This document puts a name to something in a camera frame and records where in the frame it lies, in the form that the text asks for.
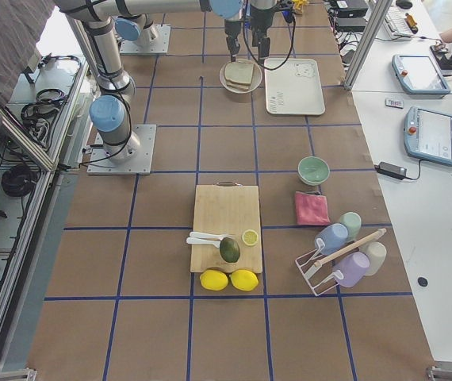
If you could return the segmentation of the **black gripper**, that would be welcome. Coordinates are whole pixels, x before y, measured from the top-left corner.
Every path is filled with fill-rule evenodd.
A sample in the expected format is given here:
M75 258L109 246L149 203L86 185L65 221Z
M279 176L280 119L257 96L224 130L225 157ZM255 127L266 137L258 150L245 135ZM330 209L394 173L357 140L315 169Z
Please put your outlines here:
M227 36L227 47L231 62L236 62L236 57L240 50L238 36L241 33L241 27L242 21L237 16L224 20L224 31Z
M260 9L257 7L250 8L250 26L253 47L258 47L259 61L263 62L270 55L270 38L268 37L268 29L272 26L274 12L271 8Z

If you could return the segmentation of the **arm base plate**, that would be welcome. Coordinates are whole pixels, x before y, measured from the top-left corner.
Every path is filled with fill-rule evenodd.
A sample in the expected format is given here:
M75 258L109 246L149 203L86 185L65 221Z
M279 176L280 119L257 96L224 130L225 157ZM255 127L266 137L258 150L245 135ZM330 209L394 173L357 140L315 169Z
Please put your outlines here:
M155 146L156 125L134 125L132 136L120 153L122 147L104 145L100 133L96 133L95 144L99 148L91 151L87 167L89 175L149 175Z
M141 28L137 24L117 26L121 38L120 53L123 55L166 54L169 48L171 27L155 24Z

